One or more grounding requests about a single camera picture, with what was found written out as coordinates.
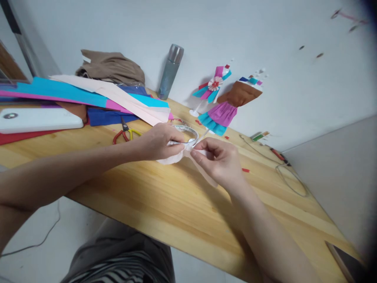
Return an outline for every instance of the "paper dress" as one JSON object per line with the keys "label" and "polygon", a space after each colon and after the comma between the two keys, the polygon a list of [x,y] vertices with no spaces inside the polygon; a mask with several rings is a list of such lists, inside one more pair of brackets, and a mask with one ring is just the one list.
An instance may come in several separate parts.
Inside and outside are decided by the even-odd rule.
{"label": "paper dress", "polygon": [[250,79],[242,77],[233,84],[229,92],[218,98],[218,105],[199,116],[199,121],[215,134],[224,135],[227,127],[237,114],[237,108],[262,94],[261,84],[259,80],[252,76]]}
{"label": "paper dress", "polygon": [[200,97],[201,100],[208,99],[208,103],[216,100],[217,94],[223,81],[226,80],[232,72],[229,70],[229,65],[216,67],[215,76],[209,82],[199,86],[199,90],[192,95]]}

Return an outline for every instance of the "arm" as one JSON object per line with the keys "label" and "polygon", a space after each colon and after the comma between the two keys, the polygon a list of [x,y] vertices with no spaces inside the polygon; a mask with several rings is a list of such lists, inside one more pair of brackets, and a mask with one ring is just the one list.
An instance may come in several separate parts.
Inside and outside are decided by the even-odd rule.
{"label": "arm", "polygon": [[237,148],[206,138],[195,149],[214,154],[215,160],[208,160],[195,150],[191,152],[196,162],[229,193],[243,234],[264,275],[282,283],[321,282],[302,250],[246,182]]}
{"label": "arm", "polygon": [[161,123],[127,143],[41,158],[0,173],[0,252],[41,206],[123,163],[178,154],[184,146],[167,143],[183,139],[181,132]]}

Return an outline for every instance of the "wooden table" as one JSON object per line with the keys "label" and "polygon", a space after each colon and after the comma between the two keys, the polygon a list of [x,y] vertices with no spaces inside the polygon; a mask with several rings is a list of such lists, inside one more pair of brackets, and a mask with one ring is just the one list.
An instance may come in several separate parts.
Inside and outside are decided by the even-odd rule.
{"label": "wooden table", "polygon": [[[168,102],[175,117],[200,134],[205,132],[187,107]],[[151,128],[141,120],[128,125],[140,132]],[[13,168],[44,156],[111,145],[120,129],[120,124],[86,126],[3,145],[0,164]],[[302,198],[291,191],[276,173],[276,164],[253,149],[279,161],[267,146],[253,143],[251,148],[232,129],[217,138],[226,140],[225,136],[239,148],[242,167],[250,170],[244,172],[249,184],[302,248],[323,282],[346,282],[324,241],[359,256],[315,198]],[[304,192],[290,173],[285,169],[283,173],[295,190]],[[228,194],[222,187],[211,187],[188,158],[173,165],[155,161],[123,164],[86,182],[67,197],[240,279],[261,281]]]}

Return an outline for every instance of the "floor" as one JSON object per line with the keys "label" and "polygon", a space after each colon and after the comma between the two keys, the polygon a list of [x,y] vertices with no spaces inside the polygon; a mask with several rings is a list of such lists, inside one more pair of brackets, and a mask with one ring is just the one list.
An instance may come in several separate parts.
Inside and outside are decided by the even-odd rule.
{"label": "floor", "polygon": [[[4,253],[43,241],[58,219],[58,202],[40,208],[16,233]],[[67,273],[79,246],[105,220],[105,216],[62,197],[59,200],[61,219],[43,245],[0,259],[0,283],[58,283]],[[172,248],[177,283],[243,281]]]}

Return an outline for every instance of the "gray pants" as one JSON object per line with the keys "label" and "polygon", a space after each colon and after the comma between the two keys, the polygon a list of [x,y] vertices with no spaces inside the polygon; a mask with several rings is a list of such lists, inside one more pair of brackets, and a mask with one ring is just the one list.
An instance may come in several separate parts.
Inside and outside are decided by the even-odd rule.
{"label": "gray pants", "polygon": [[175,282],[170,247],[113,219],[106,219],[98,231],[75,253],[70,270],[61,283],[67,283],[75,276],[86,272],[103,260],[123,252],[144,251],[156,266]]}

